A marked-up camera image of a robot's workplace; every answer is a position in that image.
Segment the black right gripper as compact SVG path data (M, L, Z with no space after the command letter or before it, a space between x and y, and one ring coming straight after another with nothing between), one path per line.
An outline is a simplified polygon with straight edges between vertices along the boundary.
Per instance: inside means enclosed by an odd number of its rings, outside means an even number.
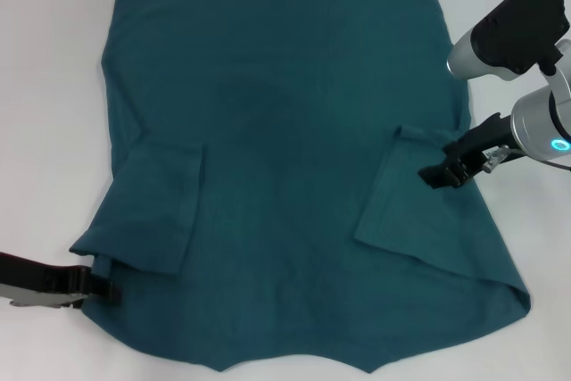
M502 118L499 113L493 114L442 148L443 166L425 167L418 175L433 189L461 187L483 170L488 160L484 153L495 147L514 148L510 116Z

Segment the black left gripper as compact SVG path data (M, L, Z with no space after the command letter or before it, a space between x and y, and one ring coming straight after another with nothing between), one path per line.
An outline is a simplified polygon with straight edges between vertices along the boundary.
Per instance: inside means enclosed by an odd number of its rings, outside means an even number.
M1 296L10 299L86 295L121 303L120 289L109 279L90 278L86 266L54 266L1 253Z

